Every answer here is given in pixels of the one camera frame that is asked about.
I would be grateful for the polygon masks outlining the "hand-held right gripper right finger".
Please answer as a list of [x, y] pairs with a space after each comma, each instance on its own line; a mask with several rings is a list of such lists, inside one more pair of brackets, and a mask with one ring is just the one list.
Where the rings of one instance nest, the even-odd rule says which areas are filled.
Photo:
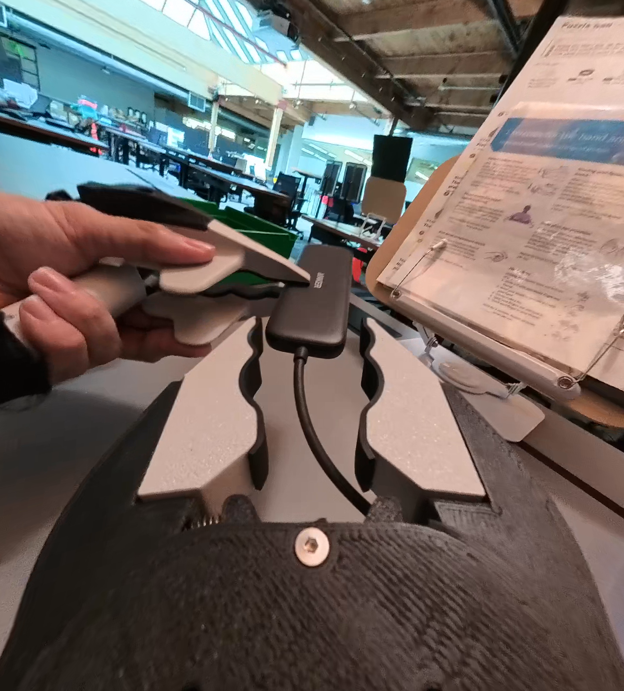
[[359, 487], [394, 500], [405, 521], [437, 520], [437, 502], [486, 502], [441, 380], [369, 317], [359, 352], [368, 399], [355, 447]]

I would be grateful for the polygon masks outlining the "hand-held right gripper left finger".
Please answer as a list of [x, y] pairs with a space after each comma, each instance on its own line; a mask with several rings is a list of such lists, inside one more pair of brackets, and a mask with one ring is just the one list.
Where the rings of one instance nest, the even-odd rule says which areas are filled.
[[264, 488], [268, 443], [255, 400], [263, 351], [264, 325], [252, 317], [183, 377], [139, 499], [192, 498], [218, 515], [230, 496]]

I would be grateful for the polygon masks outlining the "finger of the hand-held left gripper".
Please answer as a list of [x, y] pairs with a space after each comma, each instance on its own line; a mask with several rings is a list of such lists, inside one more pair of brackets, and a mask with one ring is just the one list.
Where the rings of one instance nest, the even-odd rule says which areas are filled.
[[172, 322], [176, 340], [204, 346], [228, 328], [252, 315], [252, 303], [279, 298], [284, 285], [217, 285], [195, 295], [154, 292], [142, 302], [143, 311]]
[[211, 220], [205, 229], [171, 229], [212, 245], [215, 255], [202, 265], [161, 269], [158, 284], [169, 294], [199, 294], [241, 271], [274, 282], [303, 286], [310, 283], [306, 270], [220, 221]]

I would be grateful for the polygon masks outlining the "person's left hand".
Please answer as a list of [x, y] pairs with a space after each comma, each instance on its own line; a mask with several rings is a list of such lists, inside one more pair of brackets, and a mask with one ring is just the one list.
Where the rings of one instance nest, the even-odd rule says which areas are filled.
[[167, 320], [140, 308], [117, 322], [71, 278], [109, 257], [192, 266], [213, 256], [213, 246], [160, 224], [109, 216], [82, 203], [0, 194], [0, 308], [23, 301], [22, 333], [45, 360], [52, 384], [118, 358], [157, 362], [208, 354], [208, 345], [179, 343]]

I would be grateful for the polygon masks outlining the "green plastic bin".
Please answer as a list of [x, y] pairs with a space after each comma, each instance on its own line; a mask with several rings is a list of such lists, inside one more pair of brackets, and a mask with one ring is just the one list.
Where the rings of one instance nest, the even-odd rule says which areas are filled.
[[251, 208], [240, 209], [229, 204], [221, 209], [215, 203], [197, 198], [180, 197], [179, 199], [220, 220], [231, 229], [255, 240], [276, 254], [286, 259], [290, 258], [293, 246], [297, 242], [297, 235], [284, 227], [253, 215], [250, 213]]

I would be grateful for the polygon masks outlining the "black office chair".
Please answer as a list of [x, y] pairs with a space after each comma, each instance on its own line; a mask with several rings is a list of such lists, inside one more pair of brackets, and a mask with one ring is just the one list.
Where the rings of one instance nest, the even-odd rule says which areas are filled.
[[280, 172], [273, 185], [273, 190], [283, 194], [286, 200], [281, 202], [281, 221], [288, 229], [297, 229], [299, 210], [297, 201], [300, 192], [301, 177]]

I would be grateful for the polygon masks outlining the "long dark work table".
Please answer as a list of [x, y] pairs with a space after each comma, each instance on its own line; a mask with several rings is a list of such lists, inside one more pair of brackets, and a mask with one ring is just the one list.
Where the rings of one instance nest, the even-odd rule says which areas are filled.
[[383, 237], [363, 233], [360, 227], [351, 224], [313, 218], [307, 214], [303, 214], [301, 219], [310, 223], [309, 239], [316, 240], [321, 244], [351, 243], [352, 246], [362, 247], [369, 252], [374, 252], [384, 242]]
[[99, 140], [57, 128], [38, 120], [22, 120], [0, 112], [0, 134], [19, 137], [32, 142], [56, 145], [89, 155], [103, 156], [110, 147]]

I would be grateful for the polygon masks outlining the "tan wooden board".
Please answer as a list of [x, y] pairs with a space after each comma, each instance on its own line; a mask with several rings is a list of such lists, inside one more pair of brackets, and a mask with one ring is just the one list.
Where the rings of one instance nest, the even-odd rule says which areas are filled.
[[365, 183], [360, 213], [395, 224], [403, 214], [406, 194], [403, 182], [370, 176]]

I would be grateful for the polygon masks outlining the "wooden document stand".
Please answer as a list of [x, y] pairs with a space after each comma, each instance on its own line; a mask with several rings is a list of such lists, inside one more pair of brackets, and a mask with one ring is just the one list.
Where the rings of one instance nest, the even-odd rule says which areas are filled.
[[420, 219], [432, 198], [441, 194], [440, 188], [444, 184], [449, 184], [451, 169], [458, 159], [458, 156], [450, 158], [438, 167], [413, 201], [413, 206], [404, 212], [395, 223], [387, 239], [376, 251], [367, 268], [366, 283], [370, 293], [380, 303], [411, 319], [412, 322], [426, 327], [444, 339], [457, 343], [493, 367], [506, 371], [516, 381], [522, 381], [528, 388], [541, 394], [545, 401], [557, 405], [563, 412], [572, 412], [603, 426], [624, 428], [624, 409], [618, 405], [584, 388], [580, 390], [578, 397], [567, 398], [566, 391], [561, 390], [556, 385], [556, 380], [560, 374], [555, 370], [549, 375], [539, 375], [541, 381], [537, 381], [534, 379], [535, 374], [532, 373], [532, 368], [540, 364], [538, 360], [529, 358], [523, 353], [483, 336], [474, 329], [431, 307], [411, 303], [406, 297], [393, 298], [391, 289], [380, 282], [380, 274], [390, 264], [394, 255], [399, 252], [411, 231], [415, 228], [421, 228], [422, 221]]

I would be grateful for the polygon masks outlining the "black hanging panel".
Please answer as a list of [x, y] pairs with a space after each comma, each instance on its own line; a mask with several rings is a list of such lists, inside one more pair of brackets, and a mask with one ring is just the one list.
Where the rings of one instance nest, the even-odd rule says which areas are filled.
[[374, 135], [371, 177], [403, 183], [407, 176], [413, 138]]

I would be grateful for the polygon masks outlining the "printed instruction sheets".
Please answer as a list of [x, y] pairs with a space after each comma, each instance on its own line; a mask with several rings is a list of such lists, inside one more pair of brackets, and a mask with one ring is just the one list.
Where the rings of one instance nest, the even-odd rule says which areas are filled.
[[377, 282], [539, 392], [624, 408], [624, 16], [554, 22]]

